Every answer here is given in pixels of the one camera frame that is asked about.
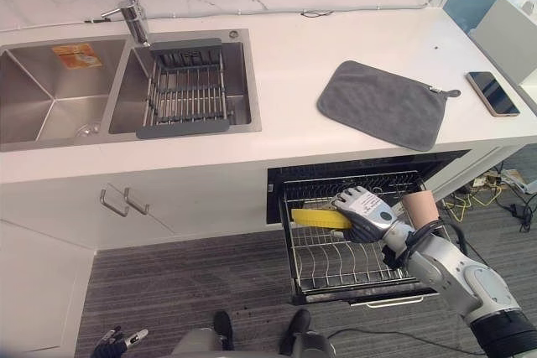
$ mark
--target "phone screen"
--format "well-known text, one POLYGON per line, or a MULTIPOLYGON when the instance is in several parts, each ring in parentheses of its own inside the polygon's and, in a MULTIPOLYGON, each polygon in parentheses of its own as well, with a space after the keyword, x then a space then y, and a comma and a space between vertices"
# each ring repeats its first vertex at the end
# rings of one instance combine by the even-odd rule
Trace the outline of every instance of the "phone screen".
POLYGON ((496 113, 520 113, 492 73, 488 71, 471 71, 468 74, 496 113))

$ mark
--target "dishwasher rack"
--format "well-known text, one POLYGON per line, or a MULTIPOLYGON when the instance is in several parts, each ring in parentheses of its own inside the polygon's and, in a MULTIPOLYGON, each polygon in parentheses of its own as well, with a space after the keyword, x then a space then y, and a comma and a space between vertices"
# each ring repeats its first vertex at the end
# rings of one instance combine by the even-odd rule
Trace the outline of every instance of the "dishwasher rack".
MULTIPOLYGON (((348 242, 334 237, 330 229, 291 222, 291 209, 326 208, 334 195, 355 186, 366 188, 391 206, 402 195, 424 188, 417 171, 284 181, 279 186, 279 207, 293 277, 293 302, 343 299, 366 303, 435 293, 404 269, 386 266, 380 242, 348 242)), ((396 212, 398 209, 404 215, 401 204, 396 212)))

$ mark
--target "gray towel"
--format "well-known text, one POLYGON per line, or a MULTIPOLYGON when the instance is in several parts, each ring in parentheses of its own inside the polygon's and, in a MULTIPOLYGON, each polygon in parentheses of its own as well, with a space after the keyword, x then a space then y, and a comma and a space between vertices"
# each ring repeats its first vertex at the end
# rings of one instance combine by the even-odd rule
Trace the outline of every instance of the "gray towel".
POLYGON ((447 98, 460 94, 348 60, 336 69, 317 107, 371 136, 427 151, 435 145, 447 98))

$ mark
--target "cabinet handle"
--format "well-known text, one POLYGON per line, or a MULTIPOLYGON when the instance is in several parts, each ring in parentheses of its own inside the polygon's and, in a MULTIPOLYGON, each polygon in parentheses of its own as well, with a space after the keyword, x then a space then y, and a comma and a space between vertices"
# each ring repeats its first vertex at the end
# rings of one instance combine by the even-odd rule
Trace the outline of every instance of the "cabinet handle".
POLYGON ((130 188, 125 188, 125 190, 123 191, 123 198, 125 199, 125 202, 131 207, 133 207, 140 214, 147 215, 149 213, 149 205, 145 205, 144 207, 142 207, 141 205, 130 200, 128 198, 129 191, 130 191, 130 188))
POLYGON ((107 207, 108 209, 112 210, 114 213, 120 215, 121 217, 126 217, 127 213, 128 213, 128 205, 125 206, 125 211, 121 211, 121 210, 117 209, 116 207, 114 207, 113 205, 108 204, 104 200, 104 196, 105 196, 106 193, 107 193, 106 189, 101 189, 101 197, 99 199, 101 201, 101 204, 104 205, 105 207, 107 207))

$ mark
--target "white cabinet panel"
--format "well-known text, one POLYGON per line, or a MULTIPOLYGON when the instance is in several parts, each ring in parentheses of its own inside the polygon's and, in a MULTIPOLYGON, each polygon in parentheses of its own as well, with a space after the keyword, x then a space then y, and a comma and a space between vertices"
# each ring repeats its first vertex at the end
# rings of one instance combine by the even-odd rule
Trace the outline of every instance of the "white cabinet panel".
POLYGON ((245 164, 160 169, 111 177, 182 238, 231 235, 267 228, 266 170, 245 164))
POLYGON ((107 177, 90 176, 5 184, 0 189, 1 215, 34 231, 94 249, 170 236, 149 215, 130 208, 121 217, 106 208, 99 201, 102 189, 107 190, 106 202, 124 211, 123 195, 107 184, 107 177))
POLYGON ((92 251, 0 221, 0 350, 72 349, 78 321, 68 318, 80 318, 92 259, 92 251))

